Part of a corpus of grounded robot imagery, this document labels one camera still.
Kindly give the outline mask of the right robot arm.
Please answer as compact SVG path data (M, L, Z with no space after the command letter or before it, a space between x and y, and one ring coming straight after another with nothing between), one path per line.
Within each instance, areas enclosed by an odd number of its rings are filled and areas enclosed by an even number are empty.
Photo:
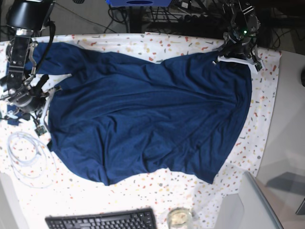
M15 31L14 39L6 49L9 61L8 73L0 80L0 98L10 105L16 106L16 111L9 111L6 120L19 120L22 117L32 117L35 132L41 136L48 132L45 117L54 94L61 88L53 87L44 92L42 87L49 79L44 74L35 86L31 85L45 60L55 35L55 24L50 20L50 14L55 5L53 0L16 0L8 12L7 26ZM33 40L35 32L45 28L50 30L47 47L39 61L34 59L34 50L38 42Z

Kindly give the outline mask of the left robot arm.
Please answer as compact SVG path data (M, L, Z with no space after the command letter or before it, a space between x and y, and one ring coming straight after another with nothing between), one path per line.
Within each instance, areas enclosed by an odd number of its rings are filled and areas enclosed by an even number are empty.
M222 3L224 16L229 25L224 32L224 43L218 47L217 58L213 61L245 64L250 71L258 74L264 67L258 57L257 35L260 28L254 6L248 0L225 0Z

